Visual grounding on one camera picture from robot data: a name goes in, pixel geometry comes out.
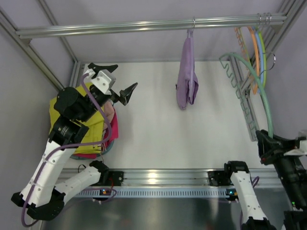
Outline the yellow trousers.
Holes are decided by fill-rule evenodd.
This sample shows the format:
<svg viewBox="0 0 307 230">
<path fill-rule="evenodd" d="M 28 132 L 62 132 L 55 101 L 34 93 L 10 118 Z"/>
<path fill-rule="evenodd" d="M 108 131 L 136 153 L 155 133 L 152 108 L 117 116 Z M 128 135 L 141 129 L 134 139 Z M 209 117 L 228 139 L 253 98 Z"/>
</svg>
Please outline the yellow trousers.
<svg viewBox="0 0 307 230">
<path fill-rule="evenodd" d="M 59 146 L 98 142 L 105 119 L 82 86 L 67 87 L 50 101 L 48 142 Z"/>
</svg>

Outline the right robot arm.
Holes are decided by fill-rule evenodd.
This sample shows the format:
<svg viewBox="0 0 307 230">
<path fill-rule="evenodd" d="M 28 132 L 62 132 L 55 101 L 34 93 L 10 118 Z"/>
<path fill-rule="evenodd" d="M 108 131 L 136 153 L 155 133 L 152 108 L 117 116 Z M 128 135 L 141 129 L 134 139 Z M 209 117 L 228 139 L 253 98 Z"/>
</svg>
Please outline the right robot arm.
<svg viewBox="0 0 307 230">
<path fill-rule="evenodd" d="M 300 159 L 307 155 L 306 135 L 286 139 L 269 134 L 265 130 L 258 130 L 256 136 L 261 164 L 273 166 L 275 169 L 273 178 L 270 179 L 264 175 L 264 187 L 281 186 L 292 206 L 290 210 L 283 213 L 282 229 L 305 230 L 307 228 L 307 170 Z M 228 161 L 224 164 L 224 172 L 235 187 L 241 206 L 241 229 L 275 229 L 259 204 L 247 164 L 243 161 Z"/>
</svg>

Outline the purple trousers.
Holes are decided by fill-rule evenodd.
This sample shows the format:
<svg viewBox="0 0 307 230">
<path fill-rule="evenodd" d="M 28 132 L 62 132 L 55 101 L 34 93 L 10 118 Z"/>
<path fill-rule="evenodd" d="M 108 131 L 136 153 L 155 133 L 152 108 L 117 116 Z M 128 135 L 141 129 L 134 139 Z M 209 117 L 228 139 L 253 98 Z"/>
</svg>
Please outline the purple trousers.
<svg viewBox="0 0 307 230">
<path fill-rule="evenodd" d="M 176 99 L 178 107 L 185 110 L 187 105 L 193 105 L 199 89 L 199 82 L 194 71 L 194 82 L 190 83 L 189 70 L 189 39 L 186 38 L 182 48 L 178 79 L 176 84 Z"/>
</svg>

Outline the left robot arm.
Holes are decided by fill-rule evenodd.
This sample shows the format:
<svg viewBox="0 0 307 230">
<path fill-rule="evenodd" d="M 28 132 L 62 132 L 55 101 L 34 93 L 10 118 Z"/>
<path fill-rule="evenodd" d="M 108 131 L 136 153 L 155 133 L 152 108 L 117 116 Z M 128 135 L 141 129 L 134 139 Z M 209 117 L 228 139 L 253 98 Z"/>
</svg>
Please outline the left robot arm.
<svg viewBox="0 0 307 230">
<path fill-rule="evenodd" d="M 74 87 L 66 87 L 56 96 L 54 109 L 59 117 L 51 127 L 45 152 L 26 187 L 12 195 L 12 202 L 22 208 L 22 221 L 29 216 L 33 222 L 50 221 L 57 217 L 65 205 L 78 193 L 97 183 L 105 183 L 109 168 L 102 161 L 93 161 L 82 172 L 65 182 L 58 183 L 66 161 L 89 131 L 86 122 L 100 113 L 106 122 L 107 136 L 88 145 L 102 146 L 112 137 L 112 126 L 102 107 L 106 102 L 127 105 L 136 84 L 116 93 L 112 86 L 116 81 L 113 72 L 117 65 L 88 65 L 81 77 L 85 94 Z"/>
</svg>

